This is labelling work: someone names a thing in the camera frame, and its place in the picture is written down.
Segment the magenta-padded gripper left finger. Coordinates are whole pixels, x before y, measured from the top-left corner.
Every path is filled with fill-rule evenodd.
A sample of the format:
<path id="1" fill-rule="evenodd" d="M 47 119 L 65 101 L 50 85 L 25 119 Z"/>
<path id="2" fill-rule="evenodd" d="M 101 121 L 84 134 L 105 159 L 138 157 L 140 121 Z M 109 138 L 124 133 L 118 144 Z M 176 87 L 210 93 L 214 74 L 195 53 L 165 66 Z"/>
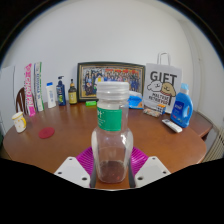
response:
<path id="1" fill-rule="evenodd" d="M 69 156 L 55 171 L 55 175 L 84 188 L 94 188 L 96 169 L 92 148 L 89 147 L 77 157 Z"/>

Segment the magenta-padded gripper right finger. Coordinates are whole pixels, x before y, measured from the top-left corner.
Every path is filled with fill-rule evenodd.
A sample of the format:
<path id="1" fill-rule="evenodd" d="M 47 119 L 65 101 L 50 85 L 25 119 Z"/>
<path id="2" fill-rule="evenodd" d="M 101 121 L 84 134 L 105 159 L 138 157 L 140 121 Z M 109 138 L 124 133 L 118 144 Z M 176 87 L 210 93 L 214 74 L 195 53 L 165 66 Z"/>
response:
<path id="1" fill-rule="evenodd" d="M 146 186 L 170 174 L 170 171 L 156 157 L 148 157 L 140 149 L 133 148 L 129 162 L 129 185 L 131 188 Z"/>

